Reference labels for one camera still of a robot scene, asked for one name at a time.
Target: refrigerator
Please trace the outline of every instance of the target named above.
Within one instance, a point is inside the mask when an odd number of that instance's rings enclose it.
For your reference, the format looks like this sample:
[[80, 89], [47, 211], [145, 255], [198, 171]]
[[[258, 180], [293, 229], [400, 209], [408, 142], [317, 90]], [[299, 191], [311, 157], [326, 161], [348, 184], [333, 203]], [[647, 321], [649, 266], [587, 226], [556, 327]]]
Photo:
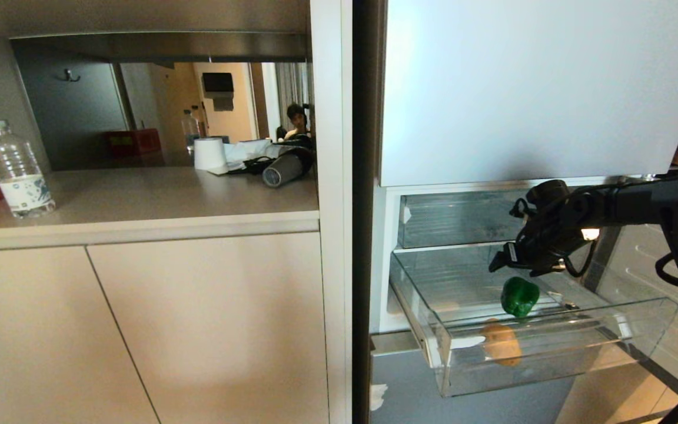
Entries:
[[[659, 228], [602, 229], [580, 279], [487, 270], [539, 183], [667, 172], [678, 2], [385, 0], [354, 26], [355, 421], [552, 423], [576, 376], [633, 362], [678, 385]], [[525, 319], [500, 305], [516, 276]]]

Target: cabinet door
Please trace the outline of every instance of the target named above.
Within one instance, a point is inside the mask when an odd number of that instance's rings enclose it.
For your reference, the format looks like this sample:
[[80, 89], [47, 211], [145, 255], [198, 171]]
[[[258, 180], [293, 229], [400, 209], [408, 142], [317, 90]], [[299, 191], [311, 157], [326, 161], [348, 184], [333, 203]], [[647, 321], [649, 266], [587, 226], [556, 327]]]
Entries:
[[382, 186], [668, 169], [678, 2], [388, 0], [385, 34]]
[[83, 247], [0, 251], [1, 422], [158, 422]]
[[318, 233], [88, 252], [161, 422], [328, 422]]

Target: shelf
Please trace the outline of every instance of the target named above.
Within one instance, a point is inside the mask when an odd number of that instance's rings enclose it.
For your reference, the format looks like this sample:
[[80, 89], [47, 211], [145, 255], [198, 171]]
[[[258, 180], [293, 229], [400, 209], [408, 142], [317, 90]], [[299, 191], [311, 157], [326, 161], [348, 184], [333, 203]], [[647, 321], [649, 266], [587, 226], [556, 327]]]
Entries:
[[274, 190], [257, 175], [193, 167], [46, 175], [56, 210], [17, 220], [0, 201], [0, 249], [318, 230], [315, 178]]
[[[645, 359], [678, 308], [651, 287], [608, 270], [601, 284], [624, 282], [623, 290], [605, 290], [612, 292], [605, 297], [563, 273], [536, 279], [514, 269], [490, 273], [487, 264], [498, 249], [491, 244], [393, 253], [390, 284], [436, 371], [442, 396]], [[501, 308], [501, 288], [513, 276], [532, 281], [541, 291], [522, 319]], [[512, 335], [516, 343], [495, 341]]]

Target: robotic arm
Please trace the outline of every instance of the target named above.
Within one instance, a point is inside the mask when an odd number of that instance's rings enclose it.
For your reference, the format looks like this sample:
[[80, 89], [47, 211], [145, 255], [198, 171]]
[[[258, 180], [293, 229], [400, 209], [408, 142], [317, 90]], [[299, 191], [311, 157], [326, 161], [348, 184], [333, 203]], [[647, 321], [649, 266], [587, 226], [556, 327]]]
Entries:
[[[534, 277], [566, 268], [581, 276], [589, 267], [601, 227], [649, 223], [661, 225], [671, 249], [656, 262], [656, 273], [678, 286], [678, 277], [664, 271], [671, 260], [678, 268], [678, 178], [596, 185], [573, 193], [562, 180], [550, 180], [531, 188], [525, 197], [527, 201], [519, 199], [509, 214], [527, 217], [527, 222], [516, 240], [493, 257], [489, 271], [510, 266], [530, 269]], [[569, 255], [587, 243], [592, 243], [589, 257], [578, 271]]]

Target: glass shelf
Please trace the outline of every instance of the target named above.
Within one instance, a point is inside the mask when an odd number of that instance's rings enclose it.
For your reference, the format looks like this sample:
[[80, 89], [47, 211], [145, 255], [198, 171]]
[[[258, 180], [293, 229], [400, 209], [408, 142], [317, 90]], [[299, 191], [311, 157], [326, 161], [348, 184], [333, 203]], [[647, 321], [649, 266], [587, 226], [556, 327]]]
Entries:
[[[487, 265], [500, 244], [393, 253], [390, 284], [442, 396], [562, 378], [643, 360], [678, 305], [642, 281], [605, 270], [604, 296], [566, 273], [529, 277]], [[501, 288], [520, 276], [540, 288], [530, 314], [503, 311]]]

